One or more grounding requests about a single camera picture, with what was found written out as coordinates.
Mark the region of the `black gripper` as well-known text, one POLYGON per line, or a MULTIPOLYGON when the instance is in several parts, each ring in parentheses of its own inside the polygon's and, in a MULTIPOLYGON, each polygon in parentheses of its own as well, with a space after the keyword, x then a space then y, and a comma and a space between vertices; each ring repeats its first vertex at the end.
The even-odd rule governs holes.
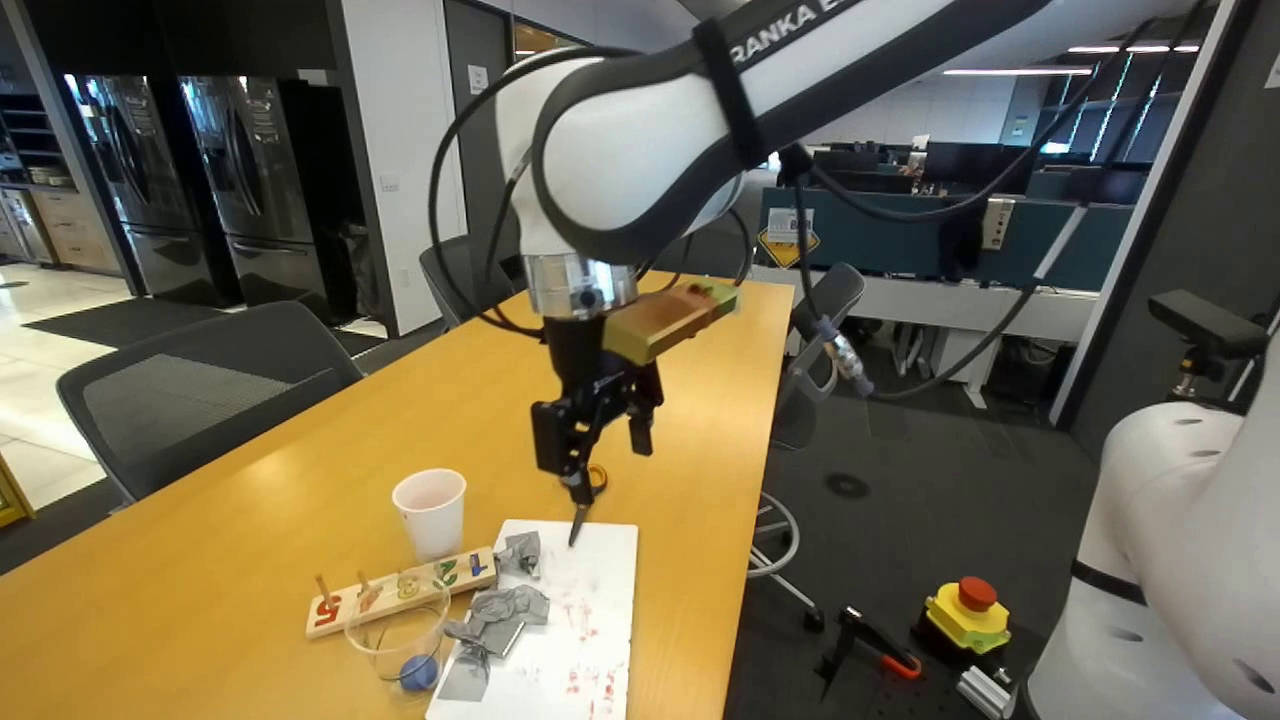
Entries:
POLYGON ((588 474, 580 426, 604 429, 618 415, 628 422, 632 454, 653 455, 653 413, 666 405, 660 370, 612 355, 604 322, 549 322, 546 345, 559 397, 533 405, 538 463, 574 498, 588 474))

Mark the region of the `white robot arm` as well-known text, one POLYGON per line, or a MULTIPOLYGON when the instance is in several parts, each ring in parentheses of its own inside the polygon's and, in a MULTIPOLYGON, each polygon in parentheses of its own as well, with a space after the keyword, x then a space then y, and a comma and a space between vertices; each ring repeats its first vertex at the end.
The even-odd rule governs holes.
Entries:
MULTIPOLYGON (((595 336, 746 171, 1058 3, 747 0, 660 53, 518 64, 496 140, 533 310, 555 339, 595 336)), ((1166 401, 1113 426, 1028 701, 1040 720, 1280 720, 1280 364, 1242 413, 1166 401)))

